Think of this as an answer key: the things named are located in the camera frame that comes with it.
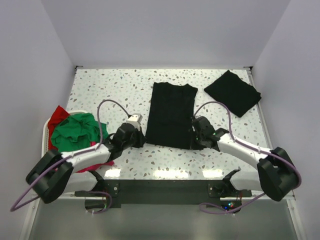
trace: terrazzo pattern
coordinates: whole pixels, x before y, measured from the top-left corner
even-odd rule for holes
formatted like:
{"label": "terrazzo pattern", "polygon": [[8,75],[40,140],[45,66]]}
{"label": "terrazzo pattern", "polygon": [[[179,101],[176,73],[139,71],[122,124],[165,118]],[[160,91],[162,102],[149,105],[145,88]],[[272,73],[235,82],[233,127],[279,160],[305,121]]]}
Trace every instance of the terrazzo pattern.
{"label": "terrazzo pattern", "polygon": [[[198,88],[194,111],[213,99],[204,88],[219,78],[225,69],[78,69],[70,93],[67,111],[85,110],[97,119],[97,106],[104,99],[122,104],[130,114],[143,116],[142,129],[146,132],[153,83],[169,82],[174,85],[189,84]],[[246,83],[246,70],[231,70]],[[228,129],[226,110],[218,104],[206,105],[200,112],[213,127]],[[267,147],[257,107],[243,117],[232,115],[234,134],[246,141]],[[114,133],[126,120],[126,114],[116,104],[106,102],[101,107],[100,119],[107,123],[107,131]],[[115,160],[115,165],[104,166],[99,173],[114,179],[222,179],[234,169],[255,171],[237,158],[214,151],[184,150],[145,144],[144,148],[127,149]]]}

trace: metal frame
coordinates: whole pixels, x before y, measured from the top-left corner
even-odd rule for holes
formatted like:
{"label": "metal frame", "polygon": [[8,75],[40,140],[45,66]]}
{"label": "metal frame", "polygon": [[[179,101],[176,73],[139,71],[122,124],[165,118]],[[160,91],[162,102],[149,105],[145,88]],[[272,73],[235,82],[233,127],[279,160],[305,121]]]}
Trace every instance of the metal frame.
{"label": "metal frame", "polygon": [[[249,67],[244,67],[244,68],[235,68],[235,69],[244,69],[247,72],[248,78],[250,83],[252,84],[253,87],[255,87],[254,84],[254,80],[253,80],[253,76],[252,76],[252,72],[250,70]],[[265,121],[265,117],[264,114],[262,112],[261,109],[261,104],[260,102],[257,104],[257,111],[260,117],[260,121],[262,124],[262,129],[263,129],[263,133],[264,136],[266,138],[266,143],[267,146],[269,148],[272,149],[272,143],[271,143],[271,139],[269,136],[269,132],[268,132],[268,128],[266,125],[266,121]],[[259,191],[252,191],[252,197],[243,197],[243,200],[250,200],[253,197],[256,197],[258,194],[260,194],[261,192]],[[65,193],[63,195],[61,195],[58,199],[85,199],[85,200],[100,200],[101,197],[76,197],[74,194],[69,194],[69,193]],[[236,199],[236,197],[226,197],[226,198],[221,198],[221,201],[234,201]],[[270,198],[267,196],[263,196],[260,198],[260,200],[269,200]],[[294,192],[292,191],[292,195],[287,195],[283,198],[284,200],[286,200],[287,205],[288,205],[288,209],[291,215],[291,219],[292,219],[292,223],[295,229],[295,233],[297,236],[298,240],[306,240],[307,236],[300,218],[300,215],[297,211],[297,206],[296,206],[296,200],[295,200],[295,195]],[[39,203],[40,203],[40,199],[35,200],[34,202],[30,203],[28,206],[28,210],[27,210],[27,214],[25,216],[25,220],[23,223],[23,227],[21,230],[21,234],[19,237],[19,240],[28,240],[32,231],[32,227],[34,225],[34,221],[39,209]]]}

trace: speckled tabletop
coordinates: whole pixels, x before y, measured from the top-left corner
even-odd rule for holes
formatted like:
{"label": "speckled tabletop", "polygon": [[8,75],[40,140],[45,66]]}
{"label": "speckled tabletop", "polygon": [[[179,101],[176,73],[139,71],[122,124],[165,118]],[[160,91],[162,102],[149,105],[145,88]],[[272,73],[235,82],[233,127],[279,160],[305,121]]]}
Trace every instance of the speckled tabletop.
{"label": "speckled tabletop", "polygon": [[[213,99],[204,88],[219,78],[225,69],[78,69],[69,97],[67,111],[85,110],[97,119],[98,104],[112,99],[122,104],[130,114],[143,116],[142,129],[146,132],[152,87],[154,82],[174,85],[189,84],[198,88],[194,109]],[[231,70],[250,84],[246,70]],[[217,104],[205,106],[199,115],[209,119],[215,127],[228,129],[228,115]],[[232,116],[233,132],[239,138],[267,147],[257,107],[243,117]],[[126,114],[115,104],[106,102],[101,107],[100,119],[107,123],[107,131],[114,133],[126,120]],[[213,149],[184,150],[145,144],[143,148],[127,149],[115,160],[115,165],[104,166],[99,172],[113,179],[222,179],[234,169],[255,171],[245,162]]]}

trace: table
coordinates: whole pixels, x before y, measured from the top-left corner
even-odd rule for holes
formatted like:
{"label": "table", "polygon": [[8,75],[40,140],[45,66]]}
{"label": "table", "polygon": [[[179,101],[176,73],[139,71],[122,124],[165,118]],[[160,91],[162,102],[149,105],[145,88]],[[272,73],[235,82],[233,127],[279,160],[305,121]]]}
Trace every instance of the table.
{"label": "table", "polygon": [[[198,88],[194,109],[213,99],[204,88],[219,78],[226,69],[78,69],[67,104],[67,111],[85,110],[97,119],[98,104],[112,99],[122,104],[130,114],[143,116],[142,129],[146,132],[152,87],[154,82],[174,85],[189,84]],[[250,83],[246,70],[231,70],[243,81]],[[218,104],[209,104],[200,112],[214,128],[228,129],[226,110]],[[126,120],[126,114],[116,104],[106,102],[100,110],[100,120],[107,124],[107,131],[114,133]],[[243,117],[232,114],[235,135],[255,145],[267,147],[263,125],[257,106]],[[121,180],[207,180],[222,179],[241,167],[255,171],[245,162],[213,149],[185,150],[145,144],[143,148],[123,151],[114,166],[103,166],[99,172],[106,179]]]}

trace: gray wall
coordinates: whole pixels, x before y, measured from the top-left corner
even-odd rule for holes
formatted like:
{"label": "gray wall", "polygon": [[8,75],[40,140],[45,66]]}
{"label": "gray wall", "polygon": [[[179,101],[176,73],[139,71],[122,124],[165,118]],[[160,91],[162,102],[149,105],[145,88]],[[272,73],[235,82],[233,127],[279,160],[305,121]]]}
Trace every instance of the gray wall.
{"label": "gray wall", "polygon": [[253,66],[290,0],[42,0],[88,68]]}
{"label": "gray wall", "polygon": [[65,106],[73,65],[39,0],[0,1],[0,239],[19,238],[28,207],[9,212],[41,157],[42,127]]}
{"label": "gray wall", "polygon": [[295,191],[309,239],[320,236],[320,1],[291,0],[253,68],[274,146],[302,174]]}

